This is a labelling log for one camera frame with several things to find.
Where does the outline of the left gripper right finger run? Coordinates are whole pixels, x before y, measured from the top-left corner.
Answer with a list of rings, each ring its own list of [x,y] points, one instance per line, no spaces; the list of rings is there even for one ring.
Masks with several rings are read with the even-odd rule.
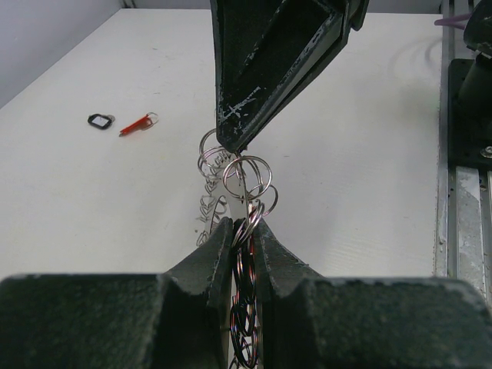
[[[491,314],[452,278],[326,278],[253,233],[264,368],[489,368]]]

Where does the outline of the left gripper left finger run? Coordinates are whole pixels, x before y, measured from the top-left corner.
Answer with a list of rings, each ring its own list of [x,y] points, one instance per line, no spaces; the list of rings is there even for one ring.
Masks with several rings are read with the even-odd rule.
[[[224,368],[233,222],[161,274],[1,283],[3,368]]]

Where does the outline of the metal disc with key rings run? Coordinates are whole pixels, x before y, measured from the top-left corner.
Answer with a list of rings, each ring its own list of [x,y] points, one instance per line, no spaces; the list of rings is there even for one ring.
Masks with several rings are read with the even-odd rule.
[[[230,368],[257,368],[259,358],[259,318],[253,233],[260,221],[278,202],[272,184],[273,172],[262,158],[231,153],[215,139],[213,128],[202,136],[197,167],[205,179],[200,199],[199,221],[204,230],[197,239],[202,245],[222,218],[233,221],[231,255],[231,304],[229,335],[233,354]]]

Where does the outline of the red key tag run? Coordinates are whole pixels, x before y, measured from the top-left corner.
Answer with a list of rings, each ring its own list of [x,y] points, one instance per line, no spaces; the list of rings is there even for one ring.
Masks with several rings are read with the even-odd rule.
[[[136,131],[145,131],[152,126],[154,126],[158,122],[158,115],[154,112],[149,112],[142,118],[139,118],[137,121],[132,123],[131,125],[123,128],[119,132],[119,137],[128,136]]]

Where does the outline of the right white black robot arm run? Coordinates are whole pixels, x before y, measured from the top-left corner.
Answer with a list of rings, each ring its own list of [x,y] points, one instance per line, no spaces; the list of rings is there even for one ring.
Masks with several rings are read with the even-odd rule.
[[[217,139],[243,151],[359,30],[366,1],[213,1]],[[475,59],[448,66],[448,158],[491,167],[491,3],[466,16]]]

